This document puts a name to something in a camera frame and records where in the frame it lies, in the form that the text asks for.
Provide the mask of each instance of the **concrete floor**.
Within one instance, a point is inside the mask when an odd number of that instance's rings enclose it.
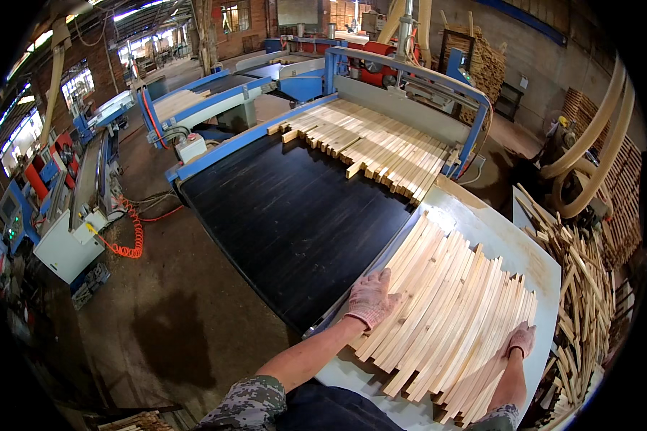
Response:
[[[237,60],[224,65],[231,68]],[[190,60],[154,72],[166,76],[170,90],[198,79],[200,73],[198,62]],[[259,97],[256,106],[259,121],[288,110],[287,101],[272,96]],[[482,151],[487,158],[482,175],[467,188],[498,209],[509,199],[509,171],[518,158],[505,147],[529,154],[538,151],[538,145],[517,125],[496,116]],[[164,171],[175,163],[173,152],[146,142],[140,111],[131,110],[120,147],[125,196],[142,199],[169,190]],[[470,168],[462,181],[476,175]],[[156,217],[178,204],[175,198],[166,199],[144,216]],[[104,236],[111,243],[133,245],[131,221],[114,223]],[[91,376],[81,372],[88,363],[92,374],[100,377],[98,391],[109,405],[180,404],[198,420],[236,380],[297,341],[187,209],[145,223],[141,258],[106,251],[100,259],[112,272],[104,287],[75,312],[62,285],[54,290],[59,300],[52,303],[51,313],[56,332],[67,339],[60,340],[55,354],[65,362],[70,355],[77,358],[71,366],[76,370],[65,377],[81,380],[80,386],[90,393]]]

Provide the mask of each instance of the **white work glove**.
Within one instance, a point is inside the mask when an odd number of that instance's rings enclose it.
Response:
[[[367,325],[371,331],[390,315],[400,301],[401,294],[388,294],[390,284],[390,268],[374,271],[354,283],[350,293],[349,311],[346,316],[352,316]]]

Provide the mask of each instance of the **lumber stack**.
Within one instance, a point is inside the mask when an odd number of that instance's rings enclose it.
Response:
[[[597,113],[596,105],[582,92],[569,88],[563,105],[564,116],[575,120],[575,134],[581,136]],[[593,147],[601,152],[610,124],[607,122]],[[602,222],[604,261],[610,268],[619,268],[628,262],[638,248],[639,232],[639,174],[642,155],[626,135],[621,150],[604,179],[611,194],[613,215]]]
[[[100,425],[98,431],[174,431],[174,429],[159,417],[158,410],[153,410]]]
[[[468,36],[470,34],[469,27],[459,26],[457,24],[450,24],[449,29]],[[496,103],[501,92],[503,81],[506,79],[506,56],[489,45],[479,26],[473,27],[473,33],[474,52],[470,64],[470,75],[472,76],[475,88],[482,91],[493,105]],[[444,69],[440,70],[441,73],[446,72],[445,67],[448,65],[451,47],[457,47],[465,53],[469,53],[470,41],[469,39],[463,39],[449,34],[446,41],[446,52],[444,53]],[[463,109],[460,112],[460,119],[471,125],[474,123],[476,114],[473,110]]]
[[[306,138],[312,148],[350,165],[346,178],[363,171],[392,193],[410,198],[412,205],[422,201],[444,163],[452,165],[459,153],[426,133],[342,99],[295,115],[267,133],[278,131],[284,143]]]
[[[557,348],[542,375],[542,385],[559,386],[570,408],[584,401],[592,372],[609,351],[609,328],[615,312],[613,273],[606,271],[599,235],[578,232],[538,205],[518,184],[533,209],[516,197],[535,226],[523,230],[561,265],[561,293],[556,326]]]
[[[436,420],[462,426],[486,413],[510,335],[521,322],[531,324],[537,309],[524,276],[501,271],[502,258],[487,259],[481,244],[469,246],[422,214],[388,263],[389,292],[402,293],[400,304],[351,344],[360,360],[397,370],[385,394],[410,401],[435,394]]]

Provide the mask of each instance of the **camouflage sleeve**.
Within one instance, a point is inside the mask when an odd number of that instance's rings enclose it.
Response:
[[[252,376],[233,384],[221,404],[195,430],[274,430],[287,408],[285,388],[271,376]]]
[[[515,431],[518,425],[518,407],[502,405],[487,412],[483,418],[466,428],[468,431]]]

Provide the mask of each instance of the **hand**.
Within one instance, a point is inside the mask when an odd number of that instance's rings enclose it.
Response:
[[[518,329],[515,330],[515,333],[510,338],[508,349],[506,350],[506,356],[510,356],[511,350],[520,349],[522,351],[522,358],[525,359],[528,357],[535,346],[536,332],[536,325],[527,326],[527,322],[520,323]]]
[[[400,301],[401,294],[388,294],[390,268],[374,271],[354,283],[350,293],[350,311],[345,315],[356,317],[371,331],[393,311]]]

